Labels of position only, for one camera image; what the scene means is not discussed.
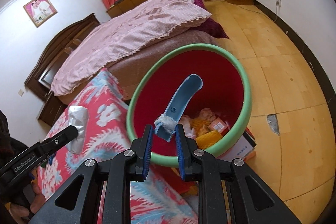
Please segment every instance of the power outlet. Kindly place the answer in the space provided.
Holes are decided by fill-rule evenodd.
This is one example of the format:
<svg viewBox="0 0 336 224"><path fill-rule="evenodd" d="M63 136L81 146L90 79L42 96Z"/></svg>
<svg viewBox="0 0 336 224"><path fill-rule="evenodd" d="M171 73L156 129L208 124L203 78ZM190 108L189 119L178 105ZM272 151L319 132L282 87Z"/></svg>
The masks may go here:
<svg viewBox="0 0 336 224"><path fill-rule="evenodd" d="M277 0L277 1L275 2L275 4L276 4L276 5L279 5L279 7L281 7L281 0Z"/></svg>

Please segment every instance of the floral tablecloth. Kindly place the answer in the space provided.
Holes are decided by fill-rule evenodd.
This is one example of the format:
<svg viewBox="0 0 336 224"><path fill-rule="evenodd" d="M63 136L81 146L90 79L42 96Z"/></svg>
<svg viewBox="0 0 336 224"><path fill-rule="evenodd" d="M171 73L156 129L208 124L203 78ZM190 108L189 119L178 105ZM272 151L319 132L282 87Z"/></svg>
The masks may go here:
<svg viewBox="0 0 336 224"><path fill-rule="evenodd" d="M85 145L80 155L60 149L52 164L39 168L39 186L48 199L86 159L109 160L130 148L125 121L127 105L117 79L106 69L82 90L70 105L89 110ZM68 109L50 130L51 137L68 126ZM103 190L98 223L101 223L105 189ZM198 218L186 201L151 168L145 182L131 182L132 224L196 224Z"/></svg>

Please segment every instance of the framed wedding photo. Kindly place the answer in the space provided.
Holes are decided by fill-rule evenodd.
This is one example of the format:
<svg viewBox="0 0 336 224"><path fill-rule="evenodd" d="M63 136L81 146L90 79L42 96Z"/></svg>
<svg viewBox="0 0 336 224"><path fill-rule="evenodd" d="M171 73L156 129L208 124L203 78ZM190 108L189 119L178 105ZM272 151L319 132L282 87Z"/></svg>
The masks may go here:
<svg viewBox="0 0 336 224"><path fill-rule="evenodd" d="M49 0L31 0L23 8L37 28L57 14L55 7Z"/></svg>

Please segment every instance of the wooden headboard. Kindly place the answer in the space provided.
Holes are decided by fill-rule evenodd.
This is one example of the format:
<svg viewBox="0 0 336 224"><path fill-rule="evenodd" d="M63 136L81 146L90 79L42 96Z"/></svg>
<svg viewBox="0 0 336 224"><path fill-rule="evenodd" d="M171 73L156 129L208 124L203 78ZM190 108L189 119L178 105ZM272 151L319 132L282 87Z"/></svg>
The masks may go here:
<svg viewBox="0 0 336 224"><path fill-rule="evenodd" d="M55 74L79 44L99 25L94 14L60 31L46 46L35 68L25 81L28 87L46 101Z"/></svg>
<svg viewBox="0 0 336 224"><path fill-rule="evenodd" d="M25 81L25 86L45 102L37 116L39 120L53 126L66 108L66 105L50 92L51 83L69 55L99 24L95 15L91 14L60 31L44 49Z"/></svg>

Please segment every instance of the trash can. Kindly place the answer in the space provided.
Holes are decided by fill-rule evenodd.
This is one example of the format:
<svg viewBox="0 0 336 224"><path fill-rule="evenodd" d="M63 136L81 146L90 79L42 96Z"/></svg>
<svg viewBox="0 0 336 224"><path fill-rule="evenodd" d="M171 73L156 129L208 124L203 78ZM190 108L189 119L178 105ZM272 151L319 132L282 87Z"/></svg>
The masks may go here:
<svg viewBox="0 0 336 224"><path fill-rule="evenodd" d="M127 112L127 134L131 141L143 134L146 124L165 111L175 91L191 74L199 75L203 87L190 100L186 115L207 107L222 113L229 132L206 151L220 156L241 137L252 109L251 88L241 63L228 51L209 44L180 47L161 58L144 76L137 87ZM154 136L151 161L178 167L175 137L166 142Z"/></svg>

